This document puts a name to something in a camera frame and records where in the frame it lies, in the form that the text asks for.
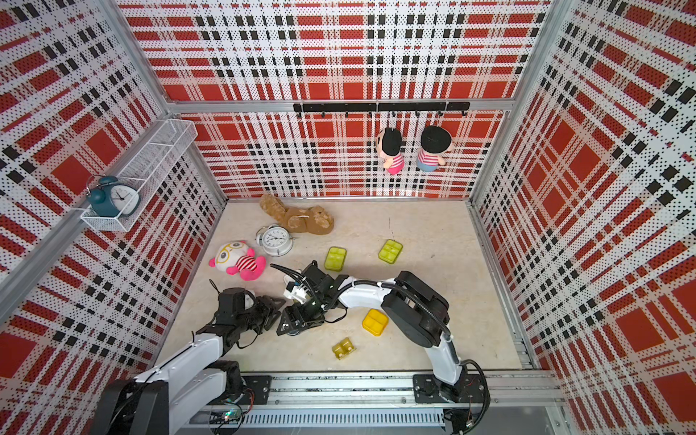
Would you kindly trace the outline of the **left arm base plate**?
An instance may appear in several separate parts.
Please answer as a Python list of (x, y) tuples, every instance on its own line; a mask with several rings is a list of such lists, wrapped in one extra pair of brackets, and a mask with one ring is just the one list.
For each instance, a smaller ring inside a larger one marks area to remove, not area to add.
[(265, 405), (268, 403), (273, 377), (243, 373), (231, 391), (225, 391), (207, 406), (236, 403), (239, 405)]

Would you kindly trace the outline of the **yellow pillbox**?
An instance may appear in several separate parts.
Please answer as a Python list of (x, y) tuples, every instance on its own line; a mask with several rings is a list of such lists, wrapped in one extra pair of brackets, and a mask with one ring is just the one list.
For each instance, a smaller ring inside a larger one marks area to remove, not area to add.
[(377, 309), (370, 309), (362, 321), (362, 328), (371, 335), (379, 337), (384, 333), (388, 324), (389, 318), (385, 313)]

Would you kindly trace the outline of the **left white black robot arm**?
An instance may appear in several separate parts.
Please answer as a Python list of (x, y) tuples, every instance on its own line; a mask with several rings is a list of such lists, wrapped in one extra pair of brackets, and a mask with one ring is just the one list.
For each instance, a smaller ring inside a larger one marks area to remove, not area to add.
[(90, 433), (174, 434), (218, 400), (230, 400), (243, 416), (239, 404), (244, 397), (253, 404), (257, 388), (248, 386), (237, 362), (222, 357), (244, 333), (270, 330), (284, 305), (241, 287), (219, 291), (217, 311), (188, 344), (149, 371), (106, 387)]

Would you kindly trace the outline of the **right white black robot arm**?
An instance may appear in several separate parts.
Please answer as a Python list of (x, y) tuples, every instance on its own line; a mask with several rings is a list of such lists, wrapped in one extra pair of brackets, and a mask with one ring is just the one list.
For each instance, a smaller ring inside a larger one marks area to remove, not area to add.
[(324, 324), (327, 314), (342, 308), (375, 309), (414, 344), (424, 349), (434, 376), (433, 395), (444, 402), (490, 401), (489, 386), (480, 365), (462, 360), (449, 328), (448, 301), (409, 271), (382, 281), (350, 275), (331, 277), (317, 262), (298, 272), (273, 264), (287, 278), (285, 298), (292, 301), (280, 317), (277, 334), (297, 336)]

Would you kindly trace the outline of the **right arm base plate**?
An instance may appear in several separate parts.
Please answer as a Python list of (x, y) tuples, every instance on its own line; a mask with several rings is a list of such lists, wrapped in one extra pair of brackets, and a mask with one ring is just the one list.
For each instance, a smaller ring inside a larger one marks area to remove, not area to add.
[(433, 374), (413, 376), (415, 402), (425, 403), (483, 403), (488, 390), (479, 374), (462, 373), (455, 384), (438, 380)]

